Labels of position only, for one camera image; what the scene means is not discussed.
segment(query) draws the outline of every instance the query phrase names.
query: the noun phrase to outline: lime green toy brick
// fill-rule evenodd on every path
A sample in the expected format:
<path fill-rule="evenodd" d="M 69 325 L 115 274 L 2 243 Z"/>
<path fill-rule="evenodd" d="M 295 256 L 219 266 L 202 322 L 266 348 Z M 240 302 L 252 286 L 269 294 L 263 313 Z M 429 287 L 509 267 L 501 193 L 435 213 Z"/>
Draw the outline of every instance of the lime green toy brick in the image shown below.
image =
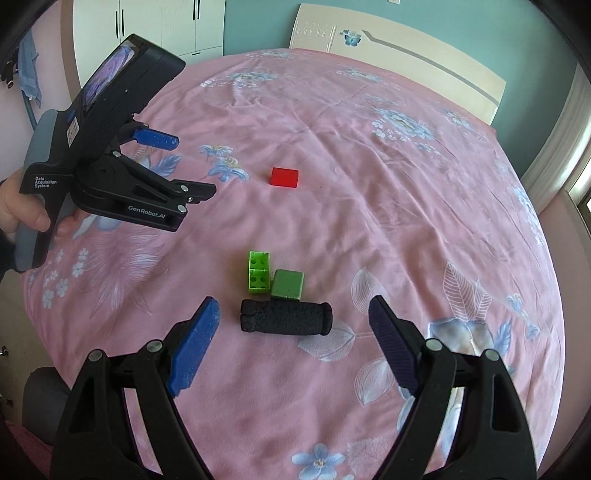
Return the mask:
<path fill-rule="evenodd" d="M 276 299 L 301 300 L 304 274 L 291 270 L 276 270 L 271 297 Z"/>
<path fill-rule="evenodd" d="M 268 293 L 270 290 L 269 254 L 250 252 L 248 255 L 248 291 L 250 293 Z"/>

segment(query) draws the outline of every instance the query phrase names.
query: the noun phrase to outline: metal pin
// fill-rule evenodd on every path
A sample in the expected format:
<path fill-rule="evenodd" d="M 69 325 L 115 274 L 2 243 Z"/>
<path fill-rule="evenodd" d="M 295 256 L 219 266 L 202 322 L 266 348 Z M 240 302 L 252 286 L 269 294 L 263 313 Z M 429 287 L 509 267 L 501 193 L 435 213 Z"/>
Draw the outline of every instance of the metal pin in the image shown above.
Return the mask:
<path fill-rule="evenodd" d="M 436 338 L 430 338 L 427 340 L 427 348 L 432 352 L 438 352 L 443 348 L 443 345 Z"/>
<path fill-rule="evenodd" d="M 100 350 L 93 350 L 88 354 L 88 360 L 91 362 L 98 362 L 101 358 L 103 358 L 103 352 Z"/>
<path fill-rule="evenodd" d="M 484 354 L 491 362 L 496 362 L 499 360 L 499 358 L 501 358 L 499 354 L 494 350 L 487 350 L 486 352 L 484 352 Z"/>
<path fill-rule="evenodd" d="M 162 342 L 160 340 L 152 340 L 146 345 L 146 349 L 150 353 L 156 353 L 162 350 Z"/>

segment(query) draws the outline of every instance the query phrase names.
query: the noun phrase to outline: human hand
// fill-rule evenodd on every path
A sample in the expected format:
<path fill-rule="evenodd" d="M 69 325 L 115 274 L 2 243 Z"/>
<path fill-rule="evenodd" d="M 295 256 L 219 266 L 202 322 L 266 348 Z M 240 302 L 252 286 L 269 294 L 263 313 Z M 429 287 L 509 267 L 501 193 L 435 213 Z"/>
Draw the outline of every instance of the human hand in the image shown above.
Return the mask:
<path fill-rule="evenodd" d="M 39 232 L 45 232 L 51 226 L 43 204 L 34 195 L 18 192 L 21 179 L 22 169 L 10 175 L 0 186 L 0 230 L 13 242 L 19 223 Z M 64 218 L 56 230 L 55 240 L 59 241 L 73 234 L 80 221 L 87 216 L 88 213 L 77 209 L 74 215 Z"/>

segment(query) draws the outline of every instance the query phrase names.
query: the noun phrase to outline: bed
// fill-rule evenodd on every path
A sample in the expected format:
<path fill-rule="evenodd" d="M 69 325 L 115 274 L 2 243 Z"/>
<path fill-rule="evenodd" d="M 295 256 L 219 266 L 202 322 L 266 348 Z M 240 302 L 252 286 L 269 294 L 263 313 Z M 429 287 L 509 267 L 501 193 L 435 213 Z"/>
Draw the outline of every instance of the bed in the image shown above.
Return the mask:
<path fill-rule="evenodd" d="M 341 9 L 315 8 L 300 9 L 291 49 L 187 67 L 139 116 L 180 146 L 124 153 L 163 177 L 214 182 L 217 195 L 176 233 L 88 217 L 24 275 L 27 312 L 72 385 L 92 349 L 136 351 L 213 296 L 219 330 L 176 405 L 215 478 L 363 480 L 413 404 L 368 325 L 380 294 L 427 338 L 501 354 L 539 463 L 560 401 L 564 325 L 541 226 L 489 126 L 504 83 L 449 46 L 404 44 L 381 20 L 356 13 L 347 26 Z M 408 75 L 427 80 L 397 72 L 402 60 L 384 68 L 386 54 L 355 59 L 366 44 L 419 61 Z M 298 187 L 270 186 L 273 167 L 298 169 Z M 328 336 L 241 331 L 249 251 L 305 273 L 302 300 L 333 307 Z M 450 399 L 430 469 L 449 452 L 461 399 Z"/>

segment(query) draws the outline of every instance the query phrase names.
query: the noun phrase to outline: display screen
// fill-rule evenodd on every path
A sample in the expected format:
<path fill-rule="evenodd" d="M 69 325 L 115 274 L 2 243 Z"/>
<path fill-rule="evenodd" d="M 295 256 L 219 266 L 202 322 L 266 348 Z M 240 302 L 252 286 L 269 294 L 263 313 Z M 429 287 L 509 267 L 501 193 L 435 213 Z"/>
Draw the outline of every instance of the display screen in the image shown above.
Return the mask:
<path fill-rule="evenodd" d="M 136 47 L 124 41 L 111 56 L 106 59 L 90 80 L 84 85 L 82 102 L 85 112 L 96 102 L 98 96 L 113 82 L 117 74 L 129 63 L 136 52 Z"/>

